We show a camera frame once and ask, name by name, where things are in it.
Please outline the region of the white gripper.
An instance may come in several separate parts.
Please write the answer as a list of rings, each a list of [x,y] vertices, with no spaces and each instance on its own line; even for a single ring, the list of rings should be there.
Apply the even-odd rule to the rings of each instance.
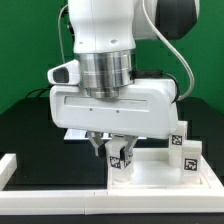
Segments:
[[[100,132],[125,135],[121,158],[130,160],[137,136],[166,139],[177,129],[176,85],[171,79],[137,79],[120,88],[118,97],[97,99],[79,86],[76,60],[50,69],[47,78],[52,84],[53,122],[60,128],[88,131],[98,157],[104,156]]]

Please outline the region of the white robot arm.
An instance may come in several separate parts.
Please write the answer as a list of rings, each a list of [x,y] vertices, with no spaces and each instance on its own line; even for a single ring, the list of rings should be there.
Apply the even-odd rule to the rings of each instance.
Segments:
[[[182,38],[199,7],[199,0],[68,0],[76,58],[48,71],[54,123],[85,130],[97,153],[103,133],[122,136],[125,161],[139,137],[168,138],[176,103],[188,94],[168,74],[137,71],[135,42]]]

